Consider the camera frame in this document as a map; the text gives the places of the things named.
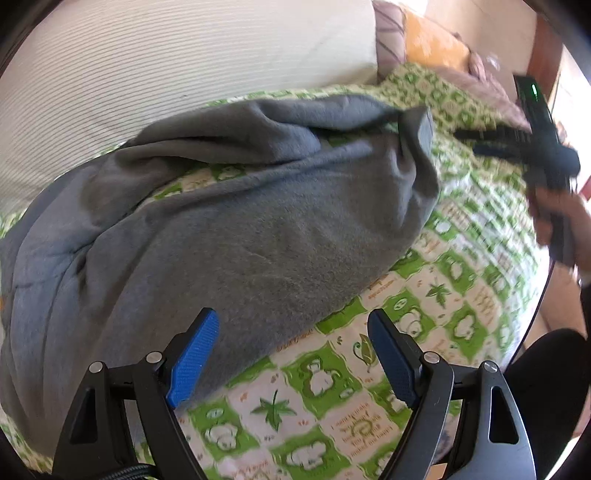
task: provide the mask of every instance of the human hand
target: human hand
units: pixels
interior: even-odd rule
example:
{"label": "human hand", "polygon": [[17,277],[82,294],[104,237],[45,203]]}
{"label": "human hand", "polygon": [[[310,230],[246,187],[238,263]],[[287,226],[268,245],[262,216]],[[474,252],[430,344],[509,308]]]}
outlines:
{"label": "human hand", "polygon": [[570,219],[574,239],[574,261],[580,270],[591,271],[591,215],[580,195],[565,190],[553,191],[543,187],[529,190],[529,213],[534,219],[538,244],[550,244],[552,223],[540,217],[540,208],[559,213]]}

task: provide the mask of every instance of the black cable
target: black cable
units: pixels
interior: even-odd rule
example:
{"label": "black cable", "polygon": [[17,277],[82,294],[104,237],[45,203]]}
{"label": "black cable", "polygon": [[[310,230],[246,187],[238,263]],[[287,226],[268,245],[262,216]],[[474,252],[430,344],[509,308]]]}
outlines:
{"label": "black cable", "polygon": [[92,480],[138,480],[146,476],[160,478],[158,469],[154,465],[138,463],[137,465],[127,466],[98,478],[93,477]]}

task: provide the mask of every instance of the gray cloth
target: gray cloth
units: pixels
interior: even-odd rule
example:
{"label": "gray cloth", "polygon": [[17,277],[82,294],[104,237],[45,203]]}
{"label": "gray cloth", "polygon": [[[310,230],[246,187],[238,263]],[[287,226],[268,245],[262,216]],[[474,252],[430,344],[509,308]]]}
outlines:
{"label": "gray cloth", "polygon": [[[202,307],[220,336],[194,398],[212,393],[404,254],[439,193],[432,133],[426,108],[366,96],[255,100],[156,122],[63,175],[0,245],[3,408],[52,455],[91,362],[137,362]],[[136,210],[196,161],[269,168]]]}

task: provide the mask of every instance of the wall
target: wall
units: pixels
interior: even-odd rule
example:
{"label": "wall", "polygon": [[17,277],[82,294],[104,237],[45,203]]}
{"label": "wall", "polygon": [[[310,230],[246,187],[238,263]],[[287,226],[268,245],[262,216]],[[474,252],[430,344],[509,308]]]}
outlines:
{"label": "wall", "polygon": [[512,73],[525,73],[535,36],[535,12],[522,0],[428,0],[426,17],[435,20],[480,55],[494,54],[495,76],[513,99]]}

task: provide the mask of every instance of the green patterned bedsheet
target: green patterned bedsheet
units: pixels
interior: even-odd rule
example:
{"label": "green patterned bedsheet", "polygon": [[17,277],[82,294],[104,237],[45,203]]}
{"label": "green patterned bedsheet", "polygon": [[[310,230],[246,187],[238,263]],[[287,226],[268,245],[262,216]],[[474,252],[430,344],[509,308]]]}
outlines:
{"label": "green patterned bedsheet", "polygon": [[[423,350],[449,362],[479,365],[491,359],[505,366],[545,282],[547,258],[535,244],[520,170],[475,158],[450,135],[456,127],[495,125],[498,114],[433,72],[405,64],[379,86],[257,92],[214,104],[337,93],[365,93],[401,108],[431,106],[440,199],[413,247],[387,274],[180,416],[210,479],[377,478],[410,410],[390,389],[369,343],[368,313],[383,308]],[[200,168],[145,203],[248,171],[240,165]],[[450,408],[439,454],[450,447],[459,409],[457,402]],[[3,415],[0,426],[20,455],[47,469],[50,460],[30,451]],[[151,461],[145,443],[137,451],[140,460]]]}

